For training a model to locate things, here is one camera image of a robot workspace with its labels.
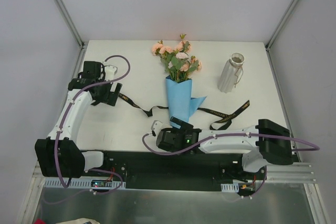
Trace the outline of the blue wrapping paper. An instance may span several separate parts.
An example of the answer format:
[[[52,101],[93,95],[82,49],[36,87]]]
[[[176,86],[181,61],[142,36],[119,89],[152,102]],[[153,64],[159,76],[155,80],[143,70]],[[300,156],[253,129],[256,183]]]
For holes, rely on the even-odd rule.
[[[177,83],[173,81],[170,76],[165,78],[170,117],[175,117],[188,123],[190,117],[204,102],[206,97],[192,97],[192,84],[193,81],[191,79]]]

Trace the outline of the black ribbon gold lettering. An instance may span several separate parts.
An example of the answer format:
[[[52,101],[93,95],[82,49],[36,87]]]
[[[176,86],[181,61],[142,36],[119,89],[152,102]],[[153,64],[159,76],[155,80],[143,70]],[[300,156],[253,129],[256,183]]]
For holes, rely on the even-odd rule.
[[[154,108],[164,109],[164,110],[168,109],[167,106],[155,105],[155,106],[151,107],[149,110],[145,110],[145,109],[141,108],[140,106],[138,106],[128,96],[126,96],[122,93],[120,93],[118,95],[118,97],[120,99],[122,99],[123,101],[125,101],[126,103],[128,103],[129,105],[131,105],[132,107],[142,110],[147,115],[147,117],[152,117],[153,116],[153,109]],[[225,113],[215,111],[215,110],[212,110],[212,109],[208,109],[208,108],[198,108],[198,110],[203,111],[207,114],[217,116],[217,117],[220,118],[220,120],[217,120],[217,121],[210,124],[210,126],[209,126],[210,130],[226,130],[232,124],[232,120],[237,118],[240,114],[242,114],[249,106],[250,106],[250,101],[248,100],[242,106],[240,106],[235,112],[233,112],[232,114],[225,114]]]

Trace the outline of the pink artificial flower bouquet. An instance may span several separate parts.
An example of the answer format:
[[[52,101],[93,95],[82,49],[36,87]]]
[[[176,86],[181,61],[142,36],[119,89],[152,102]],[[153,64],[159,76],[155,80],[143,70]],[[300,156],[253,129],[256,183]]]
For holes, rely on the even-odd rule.
[[[189,80],[194,72],[202,69],[201,61],[190,55],[192,45],[185,38],[186,34],[180,34],[180,41],[174,48],[165,45],[163,40],[151,48],[151,53],[160,58],[165,72],[176,83]]]

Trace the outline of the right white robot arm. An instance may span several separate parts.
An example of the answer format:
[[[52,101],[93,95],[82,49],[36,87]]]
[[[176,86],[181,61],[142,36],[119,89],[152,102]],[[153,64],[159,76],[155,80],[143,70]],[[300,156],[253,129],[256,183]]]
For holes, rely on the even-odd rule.
[[[269,164],[293,164],[289,130],[268,119],[233,131],[201,130],[188,123],[175,128],[155,120],[151,131],[165,154],[241,154],[236,173],[242,179]]]

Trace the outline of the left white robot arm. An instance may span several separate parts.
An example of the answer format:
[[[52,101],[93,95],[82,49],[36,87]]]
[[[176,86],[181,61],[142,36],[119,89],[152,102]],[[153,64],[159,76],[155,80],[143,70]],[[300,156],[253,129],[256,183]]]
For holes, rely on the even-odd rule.
[[[45,177],[79,178],[93,169],[99,176],[110,173],[111,164],[102,151],[82,151],[76,144],[84,115],[91,105],[114,106],[122,85],[114,91],[112,79],[117,67],[97,61],[85,61],[82,72],[68,84],[67,99],[61,115],[45,139],[38,139],[35,152]]]

